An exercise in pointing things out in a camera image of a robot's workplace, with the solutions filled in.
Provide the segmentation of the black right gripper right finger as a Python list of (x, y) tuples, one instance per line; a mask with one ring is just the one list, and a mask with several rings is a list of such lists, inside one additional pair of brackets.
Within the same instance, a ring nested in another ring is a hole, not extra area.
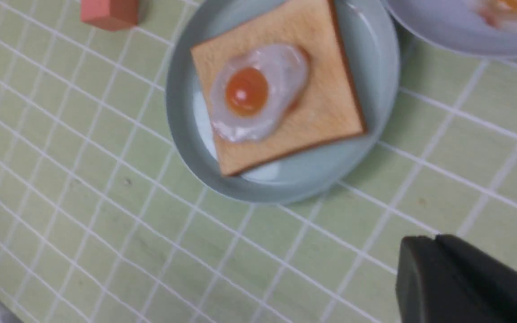
[(517, 314), (517, 271), (454, 235), (437, 235), (468, 284), (497, 314)]

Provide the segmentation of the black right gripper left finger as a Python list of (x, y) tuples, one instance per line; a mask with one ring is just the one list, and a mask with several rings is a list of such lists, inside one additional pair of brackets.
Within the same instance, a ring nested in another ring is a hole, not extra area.
[(435, 237), (402, 238), (396, 298), (403, 323), (517, 323), (476, 294)]

